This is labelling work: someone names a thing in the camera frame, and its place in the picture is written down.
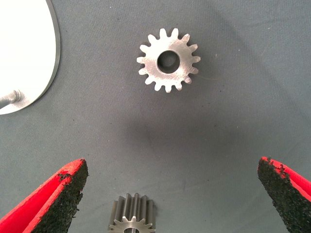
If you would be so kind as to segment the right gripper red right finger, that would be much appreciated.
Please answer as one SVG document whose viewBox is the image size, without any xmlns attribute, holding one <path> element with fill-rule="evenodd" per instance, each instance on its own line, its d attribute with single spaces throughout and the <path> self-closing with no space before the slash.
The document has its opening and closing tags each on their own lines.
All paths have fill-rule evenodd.
<svg viewBox="0 0 311 233">
<path fill-rule="evenodd" d="M 291 233 L 311 231 L 311 182 L 269 157 L 261 157 L 258 178 Z"/>
</svg>

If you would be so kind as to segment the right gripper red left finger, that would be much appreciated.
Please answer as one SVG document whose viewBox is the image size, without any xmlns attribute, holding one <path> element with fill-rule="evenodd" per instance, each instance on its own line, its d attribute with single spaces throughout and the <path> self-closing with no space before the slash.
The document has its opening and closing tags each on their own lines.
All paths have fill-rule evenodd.
<svg viewBox="0 0 311 233">
<path fill-rule="evenodd" d="M 84 158 L 49 177 L 0 220 L 2 233 L 66 233 L 88 177 Z"/>
</svg>

